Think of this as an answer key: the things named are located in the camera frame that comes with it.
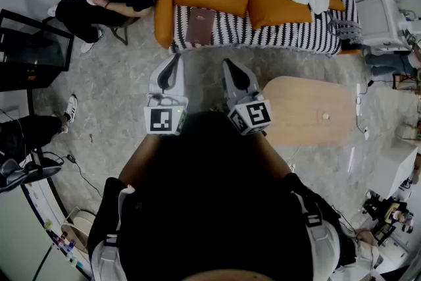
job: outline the white cabinet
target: white cabinet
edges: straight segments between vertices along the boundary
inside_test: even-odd
[[[401,31],[412,31],[394,0],[364,0],[357,3],[365,45],[383,51],[405,51],[410,47]]]
[[[417,151],[417,146],[395,138],[390,147],[382,149],[367,187],[388,199],[413,172]]]
[[[400,268],[408,257],[407,249],[399,245],[392,237],[389,237],[379,247],[383,262],[376,268],[380,274],[391,272]]]

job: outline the white strap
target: white strap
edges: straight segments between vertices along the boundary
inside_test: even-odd
[[[308,213],[303,198],[296,193],[295,195],[301,204],[303,215]],[[311,244],[313,280],[326,281],[332,275],[339,262],[341,253],[339,236],[335,228],[325,220],[322,220],[321,225],[318,226],[308,227],[306,224],[306,229]]]
[[[117,225],[117,229],[120,229],[120,225],[121,225],[121,212],[123,210],[123,203],[125,198],[134,193],[135,189],[133,186],[129,185],[127,188],[123,189],[120,191],[120,194],[118,195],[118,225]]]
[[[91,266],[95,281],[127,281],[117,247],[99,243],[93,251]]]
[[[120,229],[124,200],[134,192],[135,189],[129,185],[121,190],[118,195],[118,224],[116,231]],[[118,247],[112,245],[116,242],[117,235],[108,234],[106,240],[100,242],[93,250],[91,266],[95,281],[127,281],[120,262]]]

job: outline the floor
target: floor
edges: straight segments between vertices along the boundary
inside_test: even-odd
[[[77,95],[79,107],[70,132],[55,137],[45,150],[60,156],[73,154],[82,174],[101,193],[105,180],[118,176],[145,137],[143,106],[149,75],[168,57],[167,50],[153,37],[153,16],[130,26],[129,40],[125,47],[106,29],[104,38],[81,55],[82,42],[77,39],[70,70],[60,74],[49,88],[34,91],[37,114],[62,111],[69,95]],[[371,79],[360,55],[328,57],[283,49],[227,47],[189,51],[184,58],[190,112],[221,104],[221,62],[226,57],[252,69],[261,88],[277,76],[288,75],[343,84],[355,95],[355,85],[363,83],[365,89]],[[390,87],[389,83],[376,82],[362,99],[359,124],[369,127],[368,140],[353,126],[342,144],[276,149],[295,166],[304,183],[334,204],[354,227],[366,219],[360,211],[365,183],[382,147],[391,142],[400,124],[418,120],[418,96]],[[101,198],[82,180],[75,165],[66,163],[53,181],[68,211],[75,206],[98,210]]]

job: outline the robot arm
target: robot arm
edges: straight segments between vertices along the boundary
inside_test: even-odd
[[[260,91],[255,74],[231,59],[222,62],[228,118],[241,135],[263,131],[272,121],[269,100]]]
[[[261,132],[271,123],[272,112],[256,76],[246,66],[230,59],[222,62],[222,68],[228,118],[241,135]],[[147,100],[144,108],[147,133],[179,135],[189,103],[180,54],[164,61],[152,73]]]
[[[148,134],[179,135],[187,114],[184,62],[180,54],[161,63],[149,81],[144,108]]]

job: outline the black and white striped sofa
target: black and white striped sofa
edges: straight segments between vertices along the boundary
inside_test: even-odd
[[[337,54],[340,51],[360,49],[360,45],[351,43],[351,40],[343,39],[335,33],[335,28],[328,27],[332,18],[340,21],[354,22],[359,26],[360,20],[354,0],[342,0],[345,11],[329,10],[322,14],[314,14],[311,11],[312,22],[289,23],[279,26],[263,26],[253,30],[249,14],[240,18],[233,14],[216,12],[214,27],[212,30],[211,45],[219,46],[249,46],[249,47],[278,47],[292,48],[315,53]],[[197,43],[186,41],[187,27],[191,7],[174,6],[174,33],[173,41],[169,47],[171,54],[188,49],[203,47]]]

